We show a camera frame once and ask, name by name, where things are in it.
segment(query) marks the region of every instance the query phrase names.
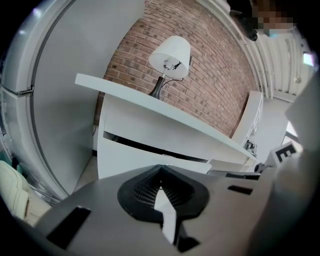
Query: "lamp base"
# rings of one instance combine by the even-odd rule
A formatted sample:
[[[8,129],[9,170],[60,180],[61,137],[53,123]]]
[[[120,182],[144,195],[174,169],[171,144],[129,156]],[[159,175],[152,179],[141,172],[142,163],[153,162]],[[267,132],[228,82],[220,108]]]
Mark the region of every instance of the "lamp base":
[[[160,92],[161,92],[162,85],[164,84],[164,82],[165,82],[165,78],[159,76],[155,87],[153,88],[152,92],[149,93],[149,95],[160,100]]]

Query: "black cable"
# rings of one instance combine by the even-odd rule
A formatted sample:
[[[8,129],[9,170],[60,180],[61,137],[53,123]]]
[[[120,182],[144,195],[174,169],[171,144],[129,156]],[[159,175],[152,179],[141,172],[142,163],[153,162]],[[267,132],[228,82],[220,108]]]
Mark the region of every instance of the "black cable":
[[[172,79],[172,80],[170,80],[170,81],[168,81],[168,82],[165,82],[165,83],[161,86],[161,88],[164,87],[167,83],[170,83],[171,81],[182,82],[183,80],[184,80],[183,78],[182,78],[182,80]]]

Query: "white cabinet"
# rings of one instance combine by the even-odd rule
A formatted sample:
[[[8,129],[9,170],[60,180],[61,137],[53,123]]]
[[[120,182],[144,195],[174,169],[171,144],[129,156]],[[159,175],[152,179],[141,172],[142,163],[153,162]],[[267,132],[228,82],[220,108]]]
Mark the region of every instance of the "white cabinet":
[[[263,94],[251,91],[241,121],[232,139],[243,147],[249,137],[254,135],[259,127],[263,111]]]

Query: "white wall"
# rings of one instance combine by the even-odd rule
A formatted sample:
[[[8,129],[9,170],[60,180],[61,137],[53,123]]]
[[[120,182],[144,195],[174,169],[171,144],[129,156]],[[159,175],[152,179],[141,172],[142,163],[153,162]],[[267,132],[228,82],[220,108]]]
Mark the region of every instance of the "white wall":
[[[250,140],[257,144],[257,158],[264,163],[270,150],[282,144],[288,120],[285,111],[290,103],[281,99],[265,99],[263,102],[262,118],[256,134]]]

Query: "white counter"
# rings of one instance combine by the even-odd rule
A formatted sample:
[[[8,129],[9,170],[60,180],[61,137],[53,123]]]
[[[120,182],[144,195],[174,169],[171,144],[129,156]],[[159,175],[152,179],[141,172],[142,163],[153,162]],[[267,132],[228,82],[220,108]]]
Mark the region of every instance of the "white counter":
[[[161,100],[84,74],[77,74],[75,83],[105,93],[98,129],[100,178],[155,164],[206,173],[215,161],[249,168],[257,160],[218,130]],[[108,133],[190,160],[120,144],[109,140]]]

